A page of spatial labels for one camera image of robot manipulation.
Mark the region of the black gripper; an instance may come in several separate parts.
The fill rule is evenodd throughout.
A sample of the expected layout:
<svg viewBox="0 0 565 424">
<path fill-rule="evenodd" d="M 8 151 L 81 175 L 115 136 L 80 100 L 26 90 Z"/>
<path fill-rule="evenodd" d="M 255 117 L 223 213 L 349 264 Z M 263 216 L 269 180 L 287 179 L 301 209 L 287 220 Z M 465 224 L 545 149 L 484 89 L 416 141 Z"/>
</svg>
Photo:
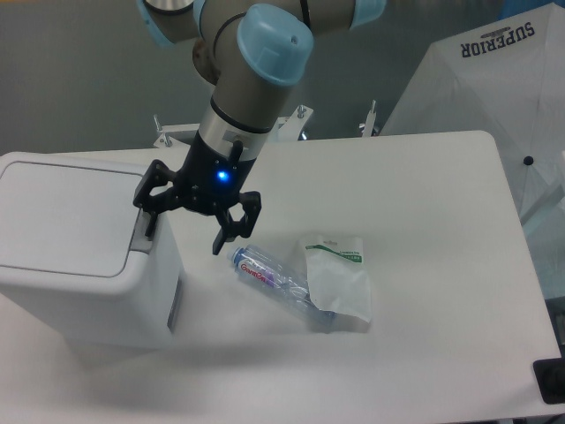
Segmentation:
<svg viewBox="0 0 565 424">
<path fill-rule="evenodd" d="M 161 213 L 186 208 L 215 216 L 220 230 L 213 243 L 213 255 L 218 255 L 227 242 L 238 237 L 250 238 L 260 215 L 261 194 L 240 191 L 255 162 L 231 162 L 213 150 L 198 132 L 179 170 L 173 171 L 163 161 L 153 160 L 136 187 L 132 202 L 149 216 L 145 234 L 154 234 Z M 239 220 L 230 213 L 237 204 L 243 209 Z"/>
</svg>

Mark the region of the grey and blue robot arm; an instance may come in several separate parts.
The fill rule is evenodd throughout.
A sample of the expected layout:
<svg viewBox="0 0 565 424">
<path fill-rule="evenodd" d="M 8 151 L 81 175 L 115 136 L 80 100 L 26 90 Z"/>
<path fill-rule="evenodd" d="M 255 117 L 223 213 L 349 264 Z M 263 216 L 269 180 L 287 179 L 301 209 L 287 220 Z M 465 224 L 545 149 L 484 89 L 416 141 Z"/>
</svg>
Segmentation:
<svg viewBox="0 0 565 424">
<path fill-rule="evenodd" d="M 155 41 L 194 41 L 193 59 L 214 91 L 179 170 L 155 160 L 133 198 L 148 217 L 184 208 L 214 216 L 213 250 L 248 238 L 261 210 L 243 185 L 290 91 L 305 73 L 317 36 L 378 19 L 382 1 L 141 1 Z"/>
</svg>

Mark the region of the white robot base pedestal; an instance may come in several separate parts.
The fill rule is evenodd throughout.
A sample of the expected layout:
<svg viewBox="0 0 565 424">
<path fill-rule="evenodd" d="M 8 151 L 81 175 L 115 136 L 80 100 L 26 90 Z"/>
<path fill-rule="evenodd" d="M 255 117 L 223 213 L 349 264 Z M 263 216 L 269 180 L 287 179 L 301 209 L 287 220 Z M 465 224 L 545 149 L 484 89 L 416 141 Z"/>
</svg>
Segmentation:
<svg viewBox="0 0 565 424">
<path fill-rule="evenodd" d="M 215 86 L 220 77 L 220 71 L 212 58 L 211 50 L 202 38 L 197 38 L 192 47 L 192 63 L 195 72 L 206 83 Z"/>
</svg>

